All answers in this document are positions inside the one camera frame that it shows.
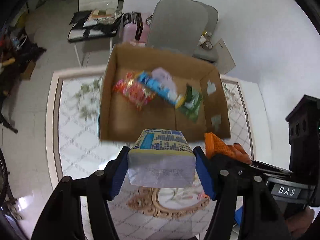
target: yellow and white package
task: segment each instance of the yellow and white package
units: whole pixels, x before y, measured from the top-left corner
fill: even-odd
[[[191,187],[196,157],[180,131],[146,129],[128,153],[130,183],[142,187]]]

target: gray floor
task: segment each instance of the gray floor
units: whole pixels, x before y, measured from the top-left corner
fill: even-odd
[[[73,44],[67,42],[77,3],[78,0],[47,0],[28,15],[27,33],[47,51],[37,61],[31,80],[17,85],[3,108],[4,115],[18,129],[16,135],[3,128],[0,145],[11,172],[10,186],[19,199],[23,217],[20,224],[28,237],[52,192],[45,149],[46,104],[53,72],[78,67]],[[106,64],[109,40],[78,43],[78,51],[84,67]]]

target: white wall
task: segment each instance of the white wall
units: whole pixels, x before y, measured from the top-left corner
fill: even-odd
[[[124,11],[152,12],[159,0],[124,0]],[[320,97],[320,36],[294,0],[197,0],[215,7],[213,41],[236,63],[228,73],[258,83],[268,116],[272,164],[289,167],[285,117],[304,94]]]

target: orange mesh object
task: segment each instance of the orange mesh object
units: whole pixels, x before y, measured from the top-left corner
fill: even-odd
[[[252,164],[249,155],[245,152],[239,143],[233,145],[226,145],[214,133],[204,134],[205,154],[208,159],[211,159],[217,153],[222,153],[232,159],[241,161],[243,163]]]

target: chair leg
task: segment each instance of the chair leg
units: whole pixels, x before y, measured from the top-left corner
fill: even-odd
[[[112,37],[110,38],[110,53],[112,51]]]
[[[79,63],[79,67],[82,67],[82,64],[81,64],[81,61],[80,61],[80,58],[79,58],[79,54],[78,54],[78,50],[77,50],[77,45],[76,45],[76,44],[75,44],[75,52],[76,52],[77,60],[78,60],[78,63]]]

